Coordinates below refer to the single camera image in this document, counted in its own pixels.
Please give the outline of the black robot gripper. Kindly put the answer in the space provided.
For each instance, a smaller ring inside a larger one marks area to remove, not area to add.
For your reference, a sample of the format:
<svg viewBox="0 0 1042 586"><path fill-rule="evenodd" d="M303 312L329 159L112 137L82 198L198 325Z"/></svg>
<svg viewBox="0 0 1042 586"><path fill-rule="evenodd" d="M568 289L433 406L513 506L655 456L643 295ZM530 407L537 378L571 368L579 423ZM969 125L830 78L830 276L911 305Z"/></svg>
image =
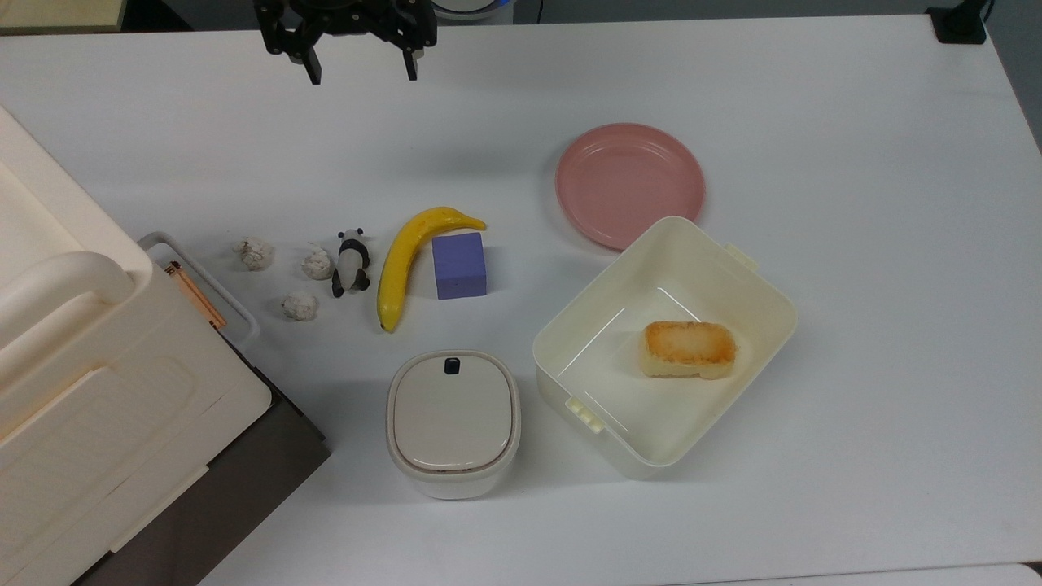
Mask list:
<svg viewBox="0 0 1042 586"><path fill-rule="evenodd" d="M269 55L301 64L313 86L322 81L315 45L331 36L371 33L401 49L410 81L419 78L418 60L438 43L431 1L253 1Z"/></svg>

